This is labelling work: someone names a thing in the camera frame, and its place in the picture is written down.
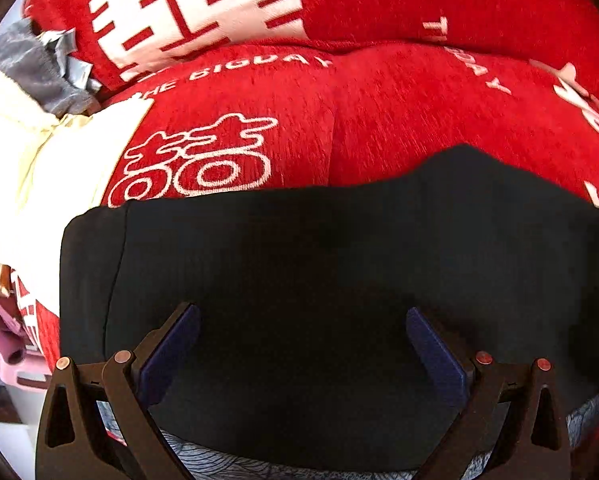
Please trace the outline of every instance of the patterned fabric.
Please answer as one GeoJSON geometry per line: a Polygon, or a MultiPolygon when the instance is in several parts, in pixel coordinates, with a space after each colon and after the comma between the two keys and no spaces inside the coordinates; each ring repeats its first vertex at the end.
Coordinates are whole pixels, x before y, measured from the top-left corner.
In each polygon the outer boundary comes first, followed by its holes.
{"type": "Polygon", "coordinates": [[[102,205],[358,186],[466,143],[599,207],[599,102],[580,96],[586,74],[573,65],[401,42],[339,48],[225,46],[120,92],[110,104],[154,104],[102,205]]]}
{"type": "Polygon", "coordinates": [[[222,44],[309,38],[571,61],[599,97],[599,12],[589,0],[26,0],[24,11],[43,30],[75,27],[76,55],[111,90],[222,44]]]}
{"type": "MultiPolygon", "coordinates": [[[[108,402],[97,406],[109,435],[124,443],[122,432],[108,402]]],[[[567,417],[568,434],[572,447],[576,447],[599,424],[599,399],[595,398],[567,417]]],[[[411,480],[416,471],[390,473],[362,473],[317,471],[271,464],[250,458],[240,458],[185,442],[166,431],[164,439],[196,480],[411,480]]],[[[462,480],[472,480],[486,467],[490,453],[474,457],[462,480]]]]}

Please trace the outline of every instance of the red cushion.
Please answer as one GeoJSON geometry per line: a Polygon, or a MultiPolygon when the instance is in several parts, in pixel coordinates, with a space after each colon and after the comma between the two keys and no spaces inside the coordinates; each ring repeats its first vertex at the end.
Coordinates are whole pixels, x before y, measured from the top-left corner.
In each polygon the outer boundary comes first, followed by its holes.
{"type": "Polygon", "coordinates": [[[599,110],[570,90],[589,107],[583,112],[555,86],[566,92],[527,62],[438,46],[393,43],[342,56],[222,47],[110,101],[137,94],[155,104],[104,203],[364,184],[462,142],[589,199],[585,182],[599,189],[599,110]]]}
{"type": "Polygon", "coordinates": [[[580,82],[599,97],[599,13],[589,0],[26,0],[25,6],[44,29],[75,27],[78,55],[94,63],[94,75],[112,90],[212,45],[288,36],[418,39],[557,68],[572,62],[580,82]]]}

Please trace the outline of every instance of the blue clamp pad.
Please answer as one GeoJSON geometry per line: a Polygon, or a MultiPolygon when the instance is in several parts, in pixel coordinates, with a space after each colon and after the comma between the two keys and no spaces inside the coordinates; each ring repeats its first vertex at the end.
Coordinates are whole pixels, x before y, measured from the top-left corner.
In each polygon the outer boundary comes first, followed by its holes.
{"type": "Polygon", "coordinates": [[[417,307],[406,313],[406,334],[441,400],[450,406],[463,408],[470,397],[473,374],[467,373],[417,307]]]}
{"type": "Polygon", "coordinates": [[[199,307],[190,304],[140,370],[136,396],[144,408],[160,403],[166,395],[180,362],[197,341],[201,319],[199,307]]]}

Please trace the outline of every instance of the black clamp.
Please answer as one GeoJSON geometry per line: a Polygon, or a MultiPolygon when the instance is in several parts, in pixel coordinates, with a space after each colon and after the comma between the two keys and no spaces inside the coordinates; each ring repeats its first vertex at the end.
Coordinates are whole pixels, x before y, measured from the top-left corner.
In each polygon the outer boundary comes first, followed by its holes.
{"type": "Polygon", "coordinates": [[[44,480],[192,480],[147,409],[160,402],[200,332],[200,310],[180,303],[134,351],[105,363],[58,360],[42,418],[36,476],[44,480]],[[110,402],[126,446],[108,436],[97,400],[110,402]]]}
{"type": "Polygon", "coordinates": [[[510,402],[481,480],[568,480],[570,444],[554,366],[498,363],[472,352],[430,314],[412,308],[406,331],[440,397],[462,408],[413,480],[461,480],[495,406],[510,402]]]}

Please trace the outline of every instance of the pink object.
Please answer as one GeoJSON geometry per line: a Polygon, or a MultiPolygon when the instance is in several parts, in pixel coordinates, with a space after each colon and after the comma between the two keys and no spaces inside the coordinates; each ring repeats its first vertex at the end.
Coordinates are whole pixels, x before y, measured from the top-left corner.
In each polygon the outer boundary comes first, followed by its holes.
{"type": "Polygon", "coordinates": [[[49,386],[51,371],[44,356],[38,352],[26,349],[24,358],[17,364],[8,364],[0,354],[0,379],[4,384],[17,386],[23,390],[42,392],[49,386]],[[20,377],[21,372],[44,376],[43,381],[35,381],[20,377]]]}
{"type": "Polygon", "coordinates": [[[0,330],[0,355],[10,365],[19,364],[26,357],[25,341],[9,330],[0,330]]]}

